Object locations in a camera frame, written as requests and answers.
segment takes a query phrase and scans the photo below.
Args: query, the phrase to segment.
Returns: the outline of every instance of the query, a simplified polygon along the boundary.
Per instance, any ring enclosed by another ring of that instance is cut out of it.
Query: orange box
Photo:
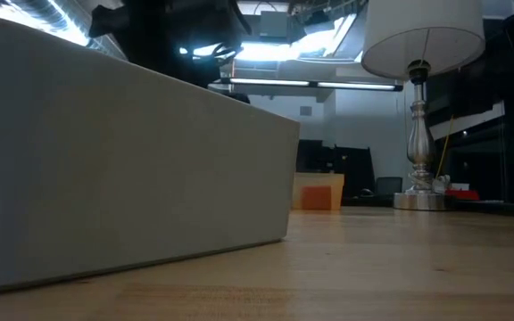
[[[293,210],[340,210],[344,175],[295,173]]]

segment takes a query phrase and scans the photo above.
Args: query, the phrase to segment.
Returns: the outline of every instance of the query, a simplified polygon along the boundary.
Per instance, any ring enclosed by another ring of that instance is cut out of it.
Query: lamp base
[[[396,193],[394,208],[398,210],[445,210],[445,197],[438,193]]]

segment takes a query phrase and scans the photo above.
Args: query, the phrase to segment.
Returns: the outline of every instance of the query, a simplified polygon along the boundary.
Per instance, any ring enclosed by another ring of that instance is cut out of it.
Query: yellow cable
[[[447,137],[445,138],[444,152],[442,153],[442,159],[439,161],[439,169],[437,169],[437,174],[435,174],[435,179],[439,177],[439,174],[442,172],[442,166],[444,165],[445,152],[447,152],[447,144],[450,142],[450,135],[452,134],[453,128],[453,115],[452,120],[450,121],[450,131],[447,132]]]

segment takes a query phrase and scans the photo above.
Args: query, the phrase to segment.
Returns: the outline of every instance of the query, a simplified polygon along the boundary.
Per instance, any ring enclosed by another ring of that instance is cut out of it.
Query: wooden tabletop
[[[514,218],[294,213],[282,243],[0,294],[0,320],[514,320]]]

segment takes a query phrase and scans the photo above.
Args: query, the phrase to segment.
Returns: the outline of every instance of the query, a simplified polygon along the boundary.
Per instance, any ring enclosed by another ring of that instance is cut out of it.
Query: table lamp
[[[394,196],[402,210],[444,210],[434,193],[430,166],[434,139],[426,124],[424,85],[428,76],[474,61],[485,50],[481,0],[370,0],[362,66],[385,78],[410,80],[413,129],[408,159],[413,187]]]

